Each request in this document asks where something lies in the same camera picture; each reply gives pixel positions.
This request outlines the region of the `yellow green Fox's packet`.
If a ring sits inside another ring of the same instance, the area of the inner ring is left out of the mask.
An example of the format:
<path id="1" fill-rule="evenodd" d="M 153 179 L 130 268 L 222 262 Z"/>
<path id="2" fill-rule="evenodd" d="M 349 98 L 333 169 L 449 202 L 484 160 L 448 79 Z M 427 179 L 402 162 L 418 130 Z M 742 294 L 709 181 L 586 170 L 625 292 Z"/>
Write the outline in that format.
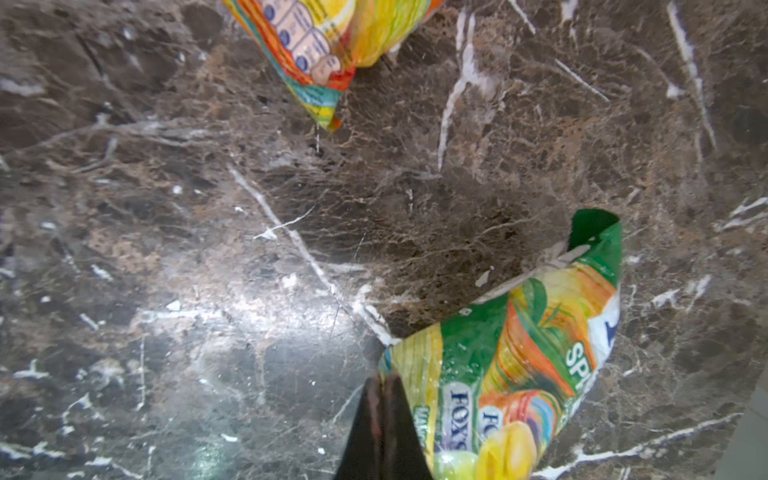
<path id="1" fill-rule="evenodd" d="M 567 253 L 383 353 L 434 478 L 529 478 L 593 387 L 620 321 L 620 219 L 577 211 Z"/>

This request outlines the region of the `red yellow Fox's fruits packet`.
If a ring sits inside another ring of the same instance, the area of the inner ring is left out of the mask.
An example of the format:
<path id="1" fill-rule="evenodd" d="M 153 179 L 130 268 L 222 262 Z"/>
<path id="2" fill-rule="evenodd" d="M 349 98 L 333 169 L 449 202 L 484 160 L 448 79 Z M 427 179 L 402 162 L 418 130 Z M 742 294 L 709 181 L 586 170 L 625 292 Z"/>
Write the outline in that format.
<path id="1" fill-rule="evenodd" d="M 439 0 L 224 0 L 311 118 L 334 131 L 356 71 L 374 65 L 443 5 Z"/>

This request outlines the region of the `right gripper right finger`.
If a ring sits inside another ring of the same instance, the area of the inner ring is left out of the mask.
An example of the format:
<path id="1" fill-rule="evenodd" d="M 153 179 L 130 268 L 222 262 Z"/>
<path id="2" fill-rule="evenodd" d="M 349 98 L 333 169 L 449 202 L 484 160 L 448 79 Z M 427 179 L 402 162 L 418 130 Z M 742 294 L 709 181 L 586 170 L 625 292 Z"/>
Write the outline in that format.
<path id="1" fill-rule="evenodd" d="M 383 387 L 382 478 L 432 480 L 416 433 L 403 381 L 386 377 Z"/>

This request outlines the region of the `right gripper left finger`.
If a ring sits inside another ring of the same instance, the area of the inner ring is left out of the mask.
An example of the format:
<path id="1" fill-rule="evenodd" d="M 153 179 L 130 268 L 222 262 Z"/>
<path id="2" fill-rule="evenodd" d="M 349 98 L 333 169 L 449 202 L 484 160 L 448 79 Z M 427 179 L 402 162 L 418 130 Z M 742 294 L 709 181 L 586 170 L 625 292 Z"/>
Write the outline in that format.
<path id="1" fill-rule="evenodd" d="M 381 379 L 368 378 L 350 429 L 336 480 L 380 478 L 382 448 Z"/>

